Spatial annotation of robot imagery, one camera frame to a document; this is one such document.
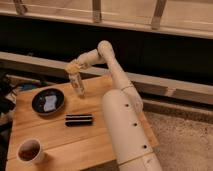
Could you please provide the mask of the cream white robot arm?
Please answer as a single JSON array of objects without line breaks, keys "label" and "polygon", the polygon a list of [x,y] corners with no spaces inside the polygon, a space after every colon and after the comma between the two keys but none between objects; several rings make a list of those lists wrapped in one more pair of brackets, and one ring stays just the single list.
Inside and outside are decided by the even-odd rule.
[{"label": "cream white robot arm", "polygon": [[139,116],[143,102],[115,57],[109,41],[102,40],[96,49],[81,54],[65,68],[79,97],[85,94],[81,69],[106,63],[115,88],[102,99],[102,111],[120,171],[163,171],[153,151]]}]

